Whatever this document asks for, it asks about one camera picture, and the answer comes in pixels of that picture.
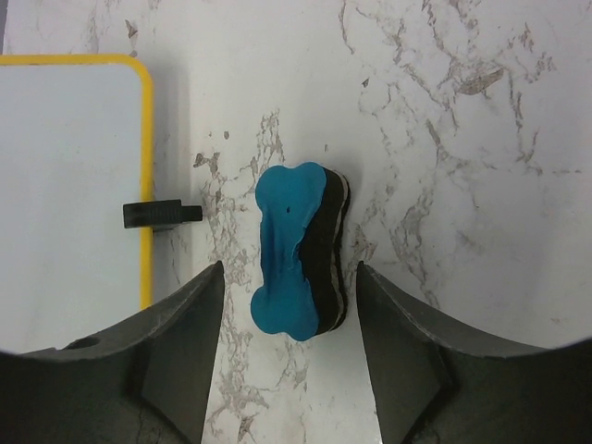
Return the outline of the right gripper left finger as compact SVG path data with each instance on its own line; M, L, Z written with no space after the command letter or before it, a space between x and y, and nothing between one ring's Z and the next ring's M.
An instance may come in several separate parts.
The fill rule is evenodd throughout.
M224 294L216 262L61 350L2 353L2 442L201 442Z

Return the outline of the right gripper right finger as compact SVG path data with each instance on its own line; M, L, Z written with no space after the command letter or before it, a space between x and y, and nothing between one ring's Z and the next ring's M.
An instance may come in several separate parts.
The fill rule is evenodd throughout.
M356 302L385 443L587 443L591 342L542 349L415 299L359 264Z

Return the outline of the blue whiteboard eraser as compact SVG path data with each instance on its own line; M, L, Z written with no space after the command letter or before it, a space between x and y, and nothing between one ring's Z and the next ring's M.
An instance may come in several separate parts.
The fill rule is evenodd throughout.
M342 324L340 249L350 200L345 177L314 162L272 166L259 178L263 284L251 315L260 330L306 341Z

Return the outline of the yellow framed small whiteboard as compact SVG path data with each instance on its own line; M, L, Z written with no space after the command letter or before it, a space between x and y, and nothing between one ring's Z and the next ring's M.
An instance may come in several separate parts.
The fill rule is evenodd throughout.
M63 348L153 302L154 86L128 55L1 59L1 349Z

